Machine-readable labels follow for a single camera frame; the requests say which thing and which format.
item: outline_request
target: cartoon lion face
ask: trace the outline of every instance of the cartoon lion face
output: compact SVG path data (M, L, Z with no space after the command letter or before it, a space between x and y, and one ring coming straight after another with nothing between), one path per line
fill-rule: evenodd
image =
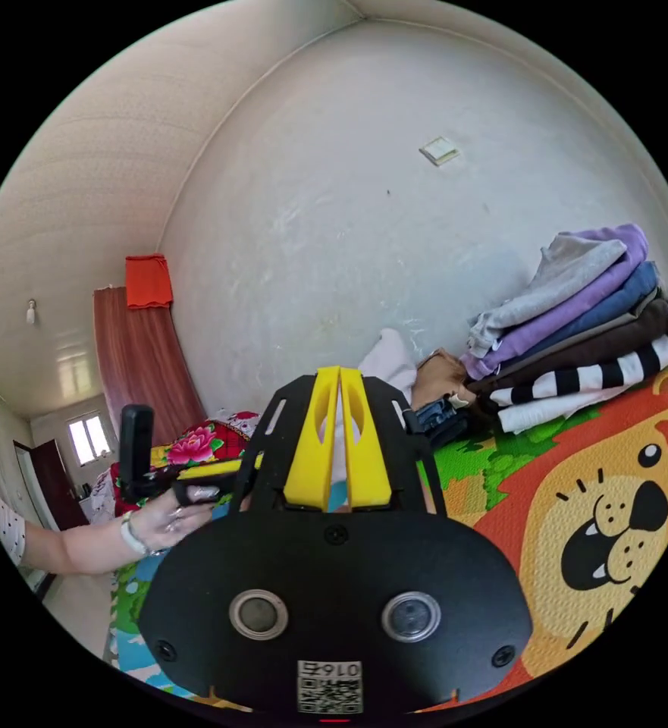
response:
M528 672L547 672L609 626L667 542L668 409L574 453L538 487L519 570L534 620Z

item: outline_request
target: woman's arm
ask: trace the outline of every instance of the woman's arm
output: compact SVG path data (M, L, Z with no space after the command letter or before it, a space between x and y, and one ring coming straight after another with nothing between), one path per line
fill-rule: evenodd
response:
M203 488L190 487L190 499L206 497ZM172 490L134 512L134 535L150 550L171 548L210 520L211 504L179 508ZM67 531L49 531L26 524L24 566L54 574L103 574L142 557L121 534L122 519Z

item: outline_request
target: folded clothes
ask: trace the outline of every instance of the folded clothes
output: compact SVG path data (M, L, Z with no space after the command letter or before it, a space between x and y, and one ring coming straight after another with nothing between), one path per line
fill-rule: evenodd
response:
M537 354L539 351L548 349L560 341L571 338L582 331L590 331L597 326L602 326L609 321L618 319L622 314L631 311L641 300L657 287L657 266L651 260L640 263L632 274L622 285L611 295L596 306L582 313L566 326L547 336L542 341L534 344L527 352L522 354L524 358ZM518 361L518 357L508 363Z
M559 417L569 418L579 410L597 402L611 400L626 392L628 386L614 387L591 392L567 394L565 397L548 397L545 400L533 400L526 404L505 407L498 413L500 426L504 432L518 434L544 422Z
M465 367L459 359L445 349L434 351L417 365L412 409L419 410L443 397L457 397L464 404L474 402L475 395L463 384L466 376Z
M553 346L548 347L548 349L539 351L538 353L532 354L531 356L520 356L517 359L511 359L510 361L505 362L500 367L497 374L493 374L490 377L486 377L485 379L479 379L477 381L469 380L467 383L467 388L470 391L477 393L486 390L493 391L493 389L500 389L499 387L491 387L490 383L499 380L501 377L507 377L511 374L514 374L515 372L519 372L524 367L529 366L534 362L539 361L540 359L543 359L545 356L555 354L557 351L561 351L563 349L568 349L569 347L572 347L581 341L586 341L587 339L593 338L594 336L603 334L605 331L611 331L613 328L618 328L619 326L624 326L628 323L635 321L639 318L644 309L647 308L647 306L656 299L662 300L667 303L668 288L665 288L664 290L662 288L655 288L647 296L645 296L632 311L623 313L621 316L618 316L612 321L608 321L606 324L597 326L590 331L582 331L580 334L574 334L568 339L564 339L558 344L554 344Z
M471 424L468 409L455 409L444 397L415 411L430 447L437 450L463 436Z
M489 398L498 405L508 406L578 392L628 387L657 374L666 366L668 366L668 331L626 356L592 366L547 372L533 384L497 389L490 393Z
M619 234L606 239L582 233L556 235L548 248L541 248L536 275L520 295L468 320L470 355L482 358L488 354L506 329L530 321L569 299L596 280L625 251Z
M525 354L546 337L593 309L622 286L637 266L647 258L647 238L637 225L603 227L599 230L574 233L574 235L579 236L580 240L601 241L602 245L619 239L625 248L625 253L614 265L611 265L587 285L582 286L569 298L562 299L561 303L557 302L549 310L509 331L483 357L476 356L472 350L463 354L460 359L471 378L483 379L496 372L503 362Z
M611 328L571 347L536 359L517 369L513 374L489 377L473 382L471 388L478 394L488 394L497 389L532 384L543 374L558 369L601 364L610 359L626 356L648 345L668 332L668 304L662 299L652 300L641 314L617 328Z
M593 392L567 394L565 397L548 397L545 400L533 400L526 404L516 404L512 407L506 407L498 413L500 427L503 432L513 432L517 435L536 425L550 422L552 419L559 417L568 419L579 410L583 410L592 404L611 400L628 389L628 386L613 387Z

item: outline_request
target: colorful foam mat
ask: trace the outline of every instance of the colorful foam mat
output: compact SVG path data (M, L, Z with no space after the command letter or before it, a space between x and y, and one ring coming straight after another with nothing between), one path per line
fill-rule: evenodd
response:
M668 544L668 369L615 400L532 428L494 432L436 453L447 512L497 544L519 574L534 631L491 697L586 648L638 594ZM226 506L216 509L223 516ZM117 574L114 662L150 685L172 685L136 627L163 557ZM451 708L456 700L429 710Z

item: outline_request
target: qr code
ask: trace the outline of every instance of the qr code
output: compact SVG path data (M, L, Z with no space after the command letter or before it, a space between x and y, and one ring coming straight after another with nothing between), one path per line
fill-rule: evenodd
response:
M300 713L361 713L360 662L298 661Z

